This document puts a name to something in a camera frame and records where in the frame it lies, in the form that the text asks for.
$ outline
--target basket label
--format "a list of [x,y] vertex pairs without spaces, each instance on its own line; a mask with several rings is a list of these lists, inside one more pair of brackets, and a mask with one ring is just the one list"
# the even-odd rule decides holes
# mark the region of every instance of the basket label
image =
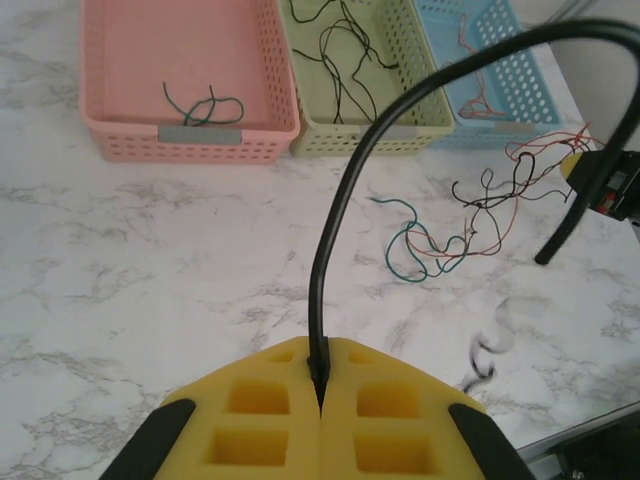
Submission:
[[162,125],[158,127],[158,140],[164,143],[240,145],[242,144],[242,130]]

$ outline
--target blue plastic basket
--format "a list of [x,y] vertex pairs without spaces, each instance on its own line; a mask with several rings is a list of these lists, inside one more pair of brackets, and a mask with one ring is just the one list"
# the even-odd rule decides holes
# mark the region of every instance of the blue plastic basket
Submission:
[[[458,42],[475,51],[522,31],[509,0],[414,0],[438,68],[469,56]],[[468,75],[445,91],[456,119],[456,131],[434,144],[440,148],[503,148],[526,142],[562,126],[558,109],[530,51],[520,52],[482,71],[492,110],[504,115],[463,118],[460,111],[480,93],[478,77]]]

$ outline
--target green plastic basket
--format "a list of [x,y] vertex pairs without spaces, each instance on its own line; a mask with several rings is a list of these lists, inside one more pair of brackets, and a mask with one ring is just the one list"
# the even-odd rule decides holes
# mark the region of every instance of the green plastic basket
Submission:
[[[296,16],[315,16],[326,0],[293,0]],[[289,0],[279,0],[289,55],[298,90],[302,129],[291,150],[300,157],[351,155],[370,126],[367,117],[343,95],[341,108],[345,124],[334,124],[336,99],[331,76],[321,63],[294,53],[297,49],[318,58],[321,32],[342,18],[344,2],[371,39],[387,70],[365,61],[358,74],[371,92],[378,115],[399,95],[436,71],[412,0],[335,0],[313,22],[297,23]],[[362,57],[362,44],[349,32],[336,31],[327,55],[338,66],[343,82],[371,115],[366,93],[351,79]],[[442,89],[426,97],[389,129],[374,150],[375,155],[412,155],[450,135],[455,129],[451,108]]]

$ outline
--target white marble surface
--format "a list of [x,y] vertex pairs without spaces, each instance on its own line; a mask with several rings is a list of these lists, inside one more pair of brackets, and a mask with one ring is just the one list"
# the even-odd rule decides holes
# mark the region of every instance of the white marble surface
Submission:
[[[344,166],[102,161],[77,112],[77,3],[0,5],[0,477],[11,480],[96,478],[167,392],[304,335],[310,265]],[[575,131],[564,80],[549,50],[539,55]],[[543,302],[543,318],[516,321],[499,376],[474,394],[522,446],[640,399],[640,245],[628,224],[589,213],[550,266],[535,265],[566,209],[552,196],[522,206],[499,255],[421,285],[395,280],[383,247],[407,214],[367,197],[413,202],[445,238],[467,214],[451,183],[480,193],[486,166],[510,175],[496,152],[369,162],[332,258],[326,330],[455,385],[501,301]],[[537,191],[550,184],[562,181]],[[484,232],[478,246],[492,242]]]

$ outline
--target pink plastic basket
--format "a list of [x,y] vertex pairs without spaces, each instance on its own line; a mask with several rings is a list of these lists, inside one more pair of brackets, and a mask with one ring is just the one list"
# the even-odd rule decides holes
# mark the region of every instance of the pink plastic basket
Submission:
[[[107,160],[268,164],[298,135],[278,0],[83,0],[81,21],[81,111]],[[186,110],[211,85],[245,116],[184,127],[162,82]]]

